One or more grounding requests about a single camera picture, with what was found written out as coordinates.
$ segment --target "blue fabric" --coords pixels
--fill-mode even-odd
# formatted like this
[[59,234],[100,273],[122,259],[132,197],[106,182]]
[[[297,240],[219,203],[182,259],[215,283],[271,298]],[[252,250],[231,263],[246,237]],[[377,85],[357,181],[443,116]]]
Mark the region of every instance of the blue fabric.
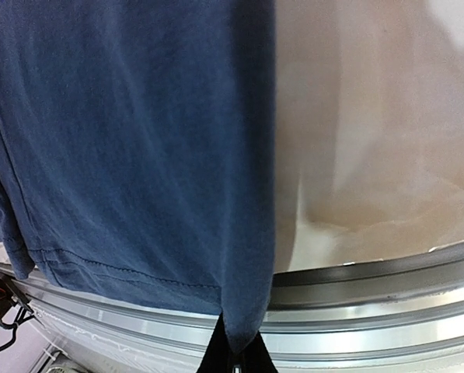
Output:
[[273,0],[0,1],[0,238],[18,278],[219,314],[274,262]]

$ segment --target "blue cloth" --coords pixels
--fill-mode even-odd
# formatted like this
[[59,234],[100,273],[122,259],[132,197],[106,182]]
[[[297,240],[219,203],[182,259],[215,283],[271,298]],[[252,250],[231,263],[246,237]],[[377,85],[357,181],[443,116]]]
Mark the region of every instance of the blue cloth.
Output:
[[0,239],[18,278],[219,314],[274,262],[273,0],[0,1]]

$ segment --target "glossy white surface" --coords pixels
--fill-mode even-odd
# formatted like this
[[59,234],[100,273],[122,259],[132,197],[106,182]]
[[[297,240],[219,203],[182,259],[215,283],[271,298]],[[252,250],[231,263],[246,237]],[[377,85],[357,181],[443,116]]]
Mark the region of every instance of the glossy white surface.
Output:
[[277,1],[277,271],[464,241],[464,0]]

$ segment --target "garment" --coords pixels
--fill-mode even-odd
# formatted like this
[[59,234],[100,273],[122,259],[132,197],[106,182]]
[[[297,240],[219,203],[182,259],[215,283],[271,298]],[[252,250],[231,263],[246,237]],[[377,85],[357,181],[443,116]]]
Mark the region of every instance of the garment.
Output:
[[18,278],[224,313],[274,262],[272,0],[0,2],[0,239]]

